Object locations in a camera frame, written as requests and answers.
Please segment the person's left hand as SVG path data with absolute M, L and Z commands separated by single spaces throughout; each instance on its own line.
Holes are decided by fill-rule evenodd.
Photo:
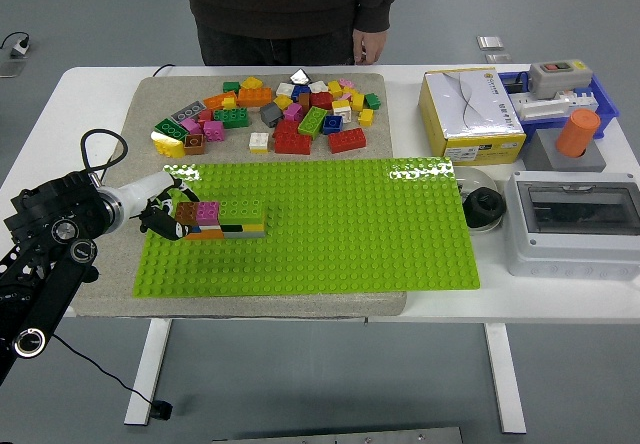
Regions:
M 353 30 L 353 58 L 356 65 L 373 65 L 382 55 L 387 41 L 387 31 L 364 32 Z

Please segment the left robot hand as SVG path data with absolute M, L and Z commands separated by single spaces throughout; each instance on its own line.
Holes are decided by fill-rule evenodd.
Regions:
M 119 210 L 115 222 L 121 226 L 130 218 L 138 218 L 142 233 L 152 230 L 171 241 L 186 237 L 192 232 L 193 226 L 181 224 L 171 215 L 171 189 L 180 190 L 191 202 L 199 202 L 197 195 L 183 180 L 161 171 L 117 189 Z

